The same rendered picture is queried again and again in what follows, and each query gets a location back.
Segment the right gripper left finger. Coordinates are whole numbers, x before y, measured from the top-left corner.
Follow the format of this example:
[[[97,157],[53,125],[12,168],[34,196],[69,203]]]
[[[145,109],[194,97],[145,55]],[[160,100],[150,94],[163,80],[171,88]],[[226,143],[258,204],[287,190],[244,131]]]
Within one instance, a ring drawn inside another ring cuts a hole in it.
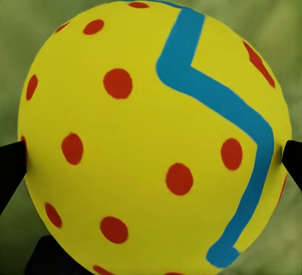
[[[24,141],[0,147],[0,215],[26,172]]]

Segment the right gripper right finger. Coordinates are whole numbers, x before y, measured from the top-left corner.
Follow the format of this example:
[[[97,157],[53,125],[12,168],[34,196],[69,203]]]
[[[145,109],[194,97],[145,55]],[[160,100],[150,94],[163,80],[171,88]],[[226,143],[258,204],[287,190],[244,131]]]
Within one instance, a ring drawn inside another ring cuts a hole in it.
[[[282,155],[282,163],[302,191],[302,143],[288,140]]]

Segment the easter egg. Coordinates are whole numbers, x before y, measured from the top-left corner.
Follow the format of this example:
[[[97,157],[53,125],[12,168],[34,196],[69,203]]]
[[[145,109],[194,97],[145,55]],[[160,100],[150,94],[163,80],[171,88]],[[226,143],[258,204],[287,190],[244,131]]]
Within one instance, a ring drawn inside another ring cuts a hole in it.
[[[221,21],[156,0],[61,26],[18,114],[35,208],[94,275],[224,270],[278,205],[288,140],[288,105],[260,53]]]

